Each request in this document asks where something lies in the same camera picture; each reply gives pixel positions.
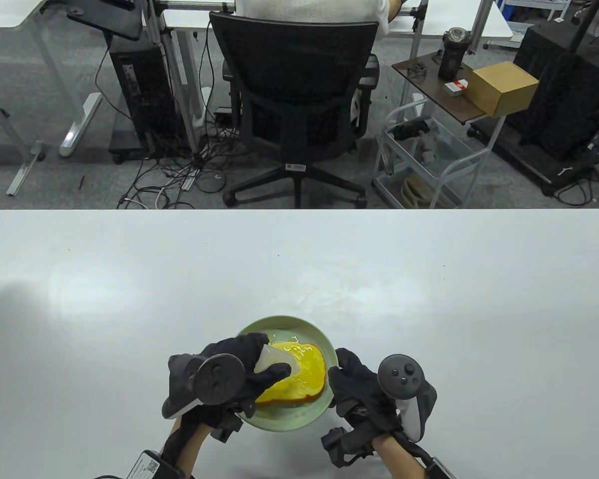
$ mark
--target brown shelf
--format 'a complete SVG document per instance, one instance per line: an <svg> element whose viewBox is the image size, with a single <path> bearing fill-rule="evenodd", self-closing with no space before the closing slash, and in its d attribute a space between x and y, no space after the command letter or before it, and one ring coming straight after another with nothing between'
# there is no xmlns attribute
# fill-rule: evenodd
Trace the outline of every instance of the brown shelf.
<svg viewBox="0 0 599 479"><path fill-rule="evenodd" d="M393 68L462 125L466 125L468 121L484 116L485 113L469 102L466 96L450 96L444 91L444 85L448 82L437 77L437 72L439 71L439 64L437 62L439 60L433 59L435 55L437 54L431 53L430 55L396 63L393 65ZM426 70L425 74L413 73L413 71L408 73L408 67L414 66L416 63L423 64ZM459 70L459 74L457 75L458 80L468 79L470 73L473 71L472 68L463 63L462 66L463 68Z"/></svg>

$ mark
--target chair base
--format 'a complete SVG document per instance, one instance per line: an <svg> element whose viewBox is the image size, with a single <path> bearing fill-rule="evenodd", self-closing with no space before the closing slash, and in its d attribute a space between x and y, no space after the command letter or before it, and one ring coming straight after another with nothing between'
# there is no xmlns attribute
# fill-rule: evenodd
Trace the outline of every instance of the chair base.
<svg viewBox="0 0 599 479"><path fill-rule="evenodd" d="M366 205L368 205L368 200L366 200L366 189L364 187L348 182L343 178L339 178L334 174L327 173L326 171L313 166L306 166L306 171L290 171L287 170L286 167L277 168L257 176L256 178L235 185L222 195L222 199L226 206L232 208L238 203L238 199L235 197L236 193L260 187L261 185L267 185L268 183L277 182L278 180L285 180L286 178L292 178L293 183L295 184L295 208L301 208L301 182L304 178L316 180L317 182L359 194L355 200L355 208L359 210L365 209Z"/></svg>

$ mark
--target chair caster wheel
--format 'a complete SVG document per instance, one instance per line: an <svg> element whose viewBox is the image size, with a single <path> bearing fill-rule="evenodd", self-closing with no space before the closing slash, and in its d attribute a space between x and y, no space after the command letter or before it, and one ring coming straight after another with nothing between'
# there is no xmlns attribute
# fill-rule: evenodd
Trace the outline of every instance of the chair caster wheel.
<svg viewBox="0 0 599 479"><path fill-rule="evenodd" d="M227 208L233 208L233 206L237 205L238 203L238 199L235 198L235 195L229 192L226 192L222 195L222 200Z"/></svg>
<svg viewBox="0 0 599 479"><path fill-rule="evenodd" d="M355 200L355 210L366 210L366 206L368 206L366 196L357 197Z"/></svg>

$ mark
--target red and white box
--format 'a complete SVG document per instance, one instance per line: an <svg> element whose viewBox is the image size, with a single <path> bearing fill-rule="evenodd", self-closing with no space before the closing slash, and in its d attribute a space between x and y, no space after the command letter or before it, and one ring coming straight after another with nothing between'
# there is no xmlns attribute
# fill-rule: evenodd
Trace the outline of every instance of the red and white box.
<svg viewBox="0 0 599 479"><path fill-rule="evenodd" d="M450 96L459 96L466 92L468 88L468 80L457 80L456 82L446 83L444 89Z"/></svg>

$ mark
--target beige shoe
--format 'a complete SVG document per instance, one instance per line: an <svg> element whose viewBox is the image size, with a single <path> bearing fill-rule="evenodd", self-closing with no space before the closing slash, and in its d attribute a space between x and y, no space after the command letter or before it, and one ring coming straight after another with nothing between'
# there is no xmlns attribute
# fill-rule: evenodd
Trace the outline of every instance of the beige shoe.
<svg viewBox="0 0 599 479"><path fill-rule="evenodd" d="M404 180L401 193L407 208L425 210L430 207L434 191L421 176L413 175Z"/></svg>

